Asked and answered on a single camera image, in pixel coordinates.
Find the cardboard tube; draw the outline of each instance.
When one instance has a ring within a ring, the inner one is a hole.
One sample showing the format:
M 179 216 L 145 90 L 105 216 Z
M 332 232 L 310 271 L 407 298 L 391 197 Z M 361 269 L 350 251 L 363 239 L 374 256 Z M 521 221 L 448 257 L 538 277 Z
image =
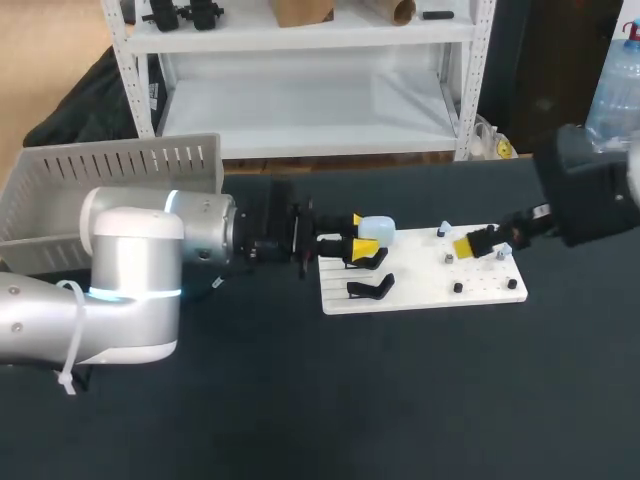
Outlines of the cardboard tube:
M 362 0 L 378 15 L 388 19 L 394 25 L 406 25 L 416 14 L 415 0 Z

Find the plastic water bottle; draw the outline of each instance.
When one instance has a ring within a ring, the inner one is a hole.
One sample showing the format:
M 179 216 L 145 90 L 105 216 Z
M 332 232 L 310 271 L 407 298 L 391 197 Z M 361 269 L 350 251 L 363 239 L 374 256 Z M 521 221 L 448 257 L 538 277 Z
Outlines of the plastic water bottle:
M 587 134 L 598 152 L 628 150 L 640 130 L 640 18 L 629 40 L 614 40 L 587 119 Z

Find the black bracket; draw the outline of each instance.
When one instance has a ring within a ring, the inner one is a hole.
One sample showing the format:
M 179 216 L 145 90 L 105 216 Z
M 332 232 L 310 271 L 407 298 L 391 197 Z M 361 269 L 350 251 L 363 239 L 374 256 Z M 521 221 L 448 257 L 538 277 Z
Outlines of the black bracket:
M 388 248 L 381 248 L 373 257 L 364 257 L 355 262 L 345 262 L 345 268 L 363 268 L 365 270 L 377 270 L 384 259 L 389 255 Z
M 393 273 L 390 273 L 380 285 L 365 285 L 364 283 L 358 282 L 348 282 L 347 283 L 347 292 L 349 292 L 349 298 L 370 298 L 371 300 L 382 300 L 387 296 L 387 293 L 391 290 L 396 284 L 396 277 L 393 276 Z

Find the black cloth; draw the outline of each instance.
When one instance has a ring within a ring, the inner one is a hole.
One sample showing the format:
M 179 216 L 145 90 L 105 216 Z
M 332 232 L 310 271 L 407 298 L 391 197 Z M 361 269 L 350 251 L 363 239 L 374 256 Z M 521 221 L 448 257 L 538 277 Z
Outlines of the black cloth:
M 149 101 L 154 129 L 158 128 L 166 100 L 167 91 L 160 61 L 157 55 L 149 55 Z M 56 110 L 26 135 L 23 146 L 137 137 L 118 61 L 113 47 L 109 47 L 62 99 Z
M 229 177 L 240 203 L 267 177 Z M 543 200 L 530 162 L 295 177 L 319 212 L 476 224 Z M 327 317 L 316 268 L 185 305 L 176 353 L 68 398 L 0 368 L 2 477 L 637 479 L 640 232 L 517 253 L 525 303 Z

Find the white board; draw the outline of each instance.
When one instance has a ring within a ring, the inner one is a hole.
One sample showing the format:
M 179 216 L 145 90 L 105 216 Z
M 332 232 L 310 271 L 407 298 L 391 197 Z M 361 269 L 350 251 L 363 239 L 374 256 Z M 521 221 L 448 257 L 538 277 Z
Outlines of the white board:
M 503 261 L 496 258 L 502 246 L 481 259 L 455 258 L 453 264 L 445 263 L 446 255 L 454 253 L 455 240 L 484 227 L 454 227 L 444 238 L 437 236 L 437 228 L 400 230 L 389 255 L 375 271 L 345 269 L 340 259 L 319 258 L 324 313 L 345 315 L 524 302 L 528 292 L 513 255 Z M 377 286 L 389 273 L 394 274 L 396 283 L 383 300 L 349 298 L 348 282 Z M 514 290 L 507 287 L 511 279 L 518 282 Z M 457 282 L 463 284 L 462 293 L 453 290 Z

